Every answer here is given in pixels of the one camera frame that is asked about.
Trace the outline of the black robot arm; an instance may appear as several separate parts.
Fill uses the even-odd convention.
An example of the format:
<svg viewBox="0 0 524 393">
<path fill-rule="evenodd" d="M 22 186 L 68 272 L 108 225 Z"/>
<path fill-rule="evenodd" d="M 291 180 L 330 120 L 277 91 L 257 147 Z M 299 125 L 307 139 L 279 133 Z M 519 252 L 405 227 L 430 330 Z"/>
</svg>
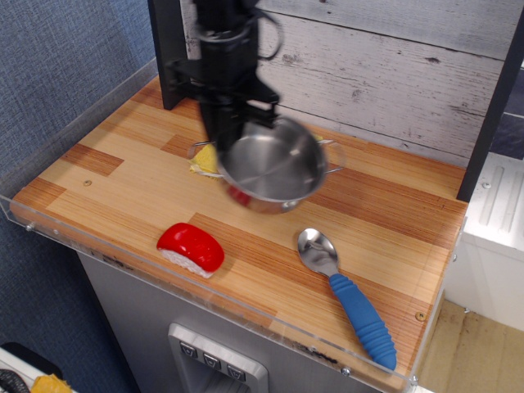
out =
<svg viewBox="0 0 524 393">
<path fill-rule="evenodd" d="M 283 41 L 281 25 L 256 1 L 196 1 L 198 60 L 176 60 L 170 87 L 198 100 L 210 142 L 227 151 L 249 123 L 272 128 L 279 95 L 257 75 L 259 61 L 271 61 Z M 278 44 L 259 54 L 259 20 L 275 25 Z"/>
</svg>

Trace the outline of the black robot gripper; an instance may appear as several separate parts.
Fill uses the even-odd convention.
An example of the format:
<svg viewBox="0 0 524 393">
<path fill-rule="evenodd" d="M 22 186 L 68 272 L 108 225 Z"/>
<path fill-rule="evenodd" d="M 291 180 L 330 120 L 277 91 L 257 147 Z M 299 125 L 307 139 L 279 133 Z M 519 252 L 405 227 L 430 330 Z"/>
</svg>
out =
<svg viewBox="0 0 524 393">
<path fill-rule="evenodd" d="M 200 103 L 208 139 L 229 151 L 242 137 L 245 123 L 272 127 L 279 95 L 257 75 L 259 38 L 200 38 L 201 58 L 177 65 L 192 79 L 192 98 Z"/>
</svg>

